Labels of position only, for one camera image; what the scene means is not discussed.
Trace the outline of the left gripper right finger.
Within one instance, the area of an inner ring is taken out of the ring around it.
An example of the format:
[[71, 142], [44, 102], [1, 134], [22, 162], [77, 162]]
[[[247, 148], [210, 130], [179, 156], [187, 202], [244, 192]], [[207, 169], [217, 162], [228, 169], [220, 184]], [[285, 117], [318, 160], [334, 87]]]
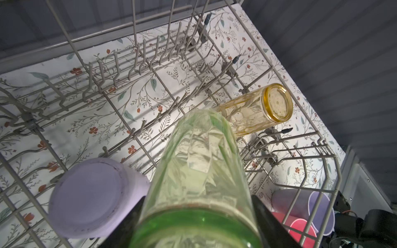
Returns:
[[256, 195], [251, 200], [263, 248], [301, 248]]

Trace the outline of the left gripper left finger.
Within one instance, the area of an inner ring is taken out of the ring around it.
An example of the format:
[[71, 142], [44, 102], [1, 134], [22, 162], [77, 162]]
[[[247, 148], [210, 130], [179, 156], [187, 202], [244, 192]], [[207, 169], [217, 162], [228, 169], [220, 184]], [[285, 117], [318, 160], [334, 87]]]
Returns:
[[99, 248], [127, 248], [139, 222], [145, 196], [142, 197], [134, 208], [126, 215], [118, 227], [99, 246]]

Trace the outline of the large purple plastic cup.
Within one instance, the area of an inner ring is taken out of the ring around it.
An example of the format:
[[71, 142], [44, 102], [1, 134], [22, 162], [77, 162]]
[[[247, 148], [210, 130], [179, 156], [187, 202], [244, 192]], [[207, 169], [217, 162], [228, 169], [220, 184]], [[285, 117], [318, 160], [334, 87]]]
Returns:
[[148, 178], [110, 158], [86, 160], [56, 183], [48, 222], [64, 238], [109, 236], [146, 196]]

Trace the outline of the green transparent glass cup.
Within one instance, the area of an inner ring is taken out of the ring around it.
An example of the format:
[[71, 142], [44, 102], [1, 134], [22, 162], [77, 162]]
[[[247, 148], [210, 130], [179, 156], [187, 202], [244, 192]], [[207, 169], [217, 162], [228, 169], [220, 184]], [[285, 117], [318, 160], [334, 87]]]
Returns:
[[155, 170], [131, 248], [260, 248], [253, 203], [227, 120], [179, 120]]

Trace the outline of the yellow transparent glass cup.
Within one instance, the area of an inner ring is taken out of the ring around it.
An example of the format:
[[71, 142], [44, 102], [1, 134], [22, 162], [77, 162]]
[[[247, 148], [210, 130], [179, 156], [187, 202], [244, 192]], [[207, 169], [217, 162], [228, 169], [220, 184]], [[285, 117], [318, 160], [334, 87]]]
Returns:
[[240, 137], [287, 122], [293, 114], [293, 100], [284, 86], [274, 83], [217, 106], [214, 111], [226, 118], [234, 135]]

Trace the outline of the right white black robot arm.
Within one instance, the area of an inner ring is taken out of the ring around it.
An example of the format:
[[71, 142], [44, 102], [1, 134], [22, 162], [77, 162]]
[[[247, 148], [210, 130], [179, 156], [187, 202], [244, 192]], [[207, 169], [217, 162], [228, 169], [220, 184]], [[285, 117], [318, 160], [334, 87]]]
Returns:
[[372, 209], [360, 218], [350, 209], [341, 192], [334, 203], [334, 232], [327, 239], [330, 248], [395, 248], [397, 246], [397, 215]]

